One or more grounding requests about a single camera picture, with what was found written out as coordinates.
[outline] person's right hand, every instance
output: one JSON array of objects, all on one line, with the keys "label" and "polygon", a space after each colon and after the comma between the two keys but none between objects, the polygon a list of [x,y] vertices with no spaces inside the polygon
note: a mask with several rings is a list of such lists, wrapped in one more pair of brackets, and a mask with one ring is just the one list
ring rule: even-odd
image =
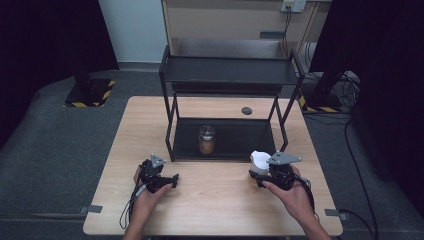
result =
[{"label": "person's right hand", "polygon": [[[291,166],[293,172],[300,176],[299,169]],[[308,195],[300,182],[295,181],[292,189],[284,191],[277,185],[264,181],[262,183],[272,194],[277,196],[287,209],[287,212],[297,221],[306,217],[315,218]]]},{"label": "person's right hand", "polygon": [[[294,173],[300,176],[299,169],[293,167]],[[315,218],[315,213],[309,202],[306,190],[302,184],[295,182],[292,189],[284,191],[270,182],[262,184],[275,196],[277,196],[287,209],[287,212],[300,224],[306,236],[310,240],[330,240],[330,236]]]}]

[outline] wall socket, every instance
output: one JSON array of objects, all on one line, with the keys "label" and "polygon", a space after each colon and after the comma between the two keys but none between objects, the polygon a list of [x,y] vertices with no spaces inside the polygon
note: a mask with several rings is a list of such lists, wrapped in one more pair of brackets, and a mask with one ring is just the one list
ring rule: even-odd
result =
[{"label": "wall socket", "polygon": [[299,13],[305,9],[306,0],[284,0],[281,4],[281,12],[288,12],[288,8],[291,8],[291,12]]}]

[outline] hand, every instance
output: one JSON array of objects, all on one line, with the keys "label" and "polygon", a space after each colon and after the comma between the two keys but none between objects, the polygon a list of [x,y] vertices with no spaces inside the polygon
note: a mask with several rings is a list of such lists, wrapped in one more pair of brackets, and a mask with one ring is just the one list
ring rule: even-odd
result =
[{"label": "hand", "polygon": [[[299,169],[291,166],[293,172],[300,176]],[[310,240],[331,239],[319,221],[315,218],[314,211],[309,202],[308,195],[302,184],[296,181],[292,189],[284,191],[273,183],[262,183],[272,194],[277,196],[287,209],[287,212],[300,224]]]},{"label": "hand", "polygon": [[[299,169],[291,167],[293,172],[300,176]],[[283,202],[287,212],[297,221],[306,217],[315,218],[308,195],[300,182],[295,181],[289,191],[284,191],[275,184],[266,181],[263,182],[263,185]]]},{"label": "hand", "polygon": [[[134,182],[138,179],[138,172],[134,176]],[[131,215],[131,221],[128,225],[127,230],[125,231],[124,239],[141,239],[144,226],[146,226],[147,221],[149,220],[150,215],[156,208],[159,200],[172,188],[172,184],[163,186],[155,193],[149,192],[145,189],[140,196],[135,200],[133,204],[133,210]]]}]

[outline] wooden table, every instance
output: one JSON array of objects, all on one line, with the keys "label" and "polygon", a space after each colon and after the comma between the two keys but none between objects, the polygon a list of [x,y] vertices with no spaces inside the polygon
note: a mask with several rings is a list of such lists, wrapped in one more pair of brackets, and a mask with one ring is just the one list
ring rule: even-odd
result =
[{"label": "wooden table", "polygon": [[[180,97],[182,116],[267,117],[273,99]],[[284,108],[288,100],[280,99]],[[245,116],[241,108],[251,107]],[[275,145],[282,144],[276,114],[272,119]],[[303,116],[293,105],[286,122],[286,152],[304,160],[294,164],[312,182],[316,212],[330,235],[343,231]],[[162,97],[132,97],[125,109],[115,141],[93,198],[101,213],[88,213],[84,232],[89,235],[122,235],[119,217],[134,187],[133,175],[150,153],[169,159],[165,145],[167,117]],[[162,176],[180,174],[178,186],[158,204],[146,235],[293,236],[304,235],[278,198],[247,181],[250,163],[167,161]]]}]

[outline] white panel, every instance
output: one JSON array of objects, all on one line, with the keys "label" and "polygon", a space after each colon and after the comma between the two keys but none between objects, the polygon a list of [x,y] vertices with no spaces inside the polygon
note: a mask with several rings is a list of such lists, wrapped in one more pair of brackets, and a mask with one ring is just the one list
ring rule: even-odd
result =
[{"label": "white panel", "polygon": [[99,0],[118,62],[159,63],[167,44],[159,0]]}]

